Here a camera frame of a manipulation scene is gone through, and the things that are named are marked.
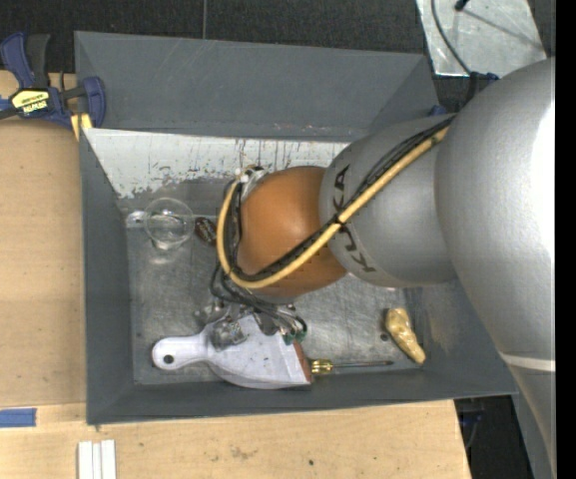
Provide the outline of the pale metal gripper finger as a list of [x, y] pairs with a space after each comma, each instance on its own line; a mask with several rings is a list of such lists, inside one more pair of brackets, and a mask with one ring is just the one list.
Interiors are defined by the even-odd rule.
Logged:
[[216, 321], [211, 330], [210, 342], [216, 351], [242, 344], [247, 340], [240, 323], [229, 316]]
[[198, 322], [216, 322], [230, 313], [230, 307], [226, 304], [211, 303], [195, 310], [195, 318]]

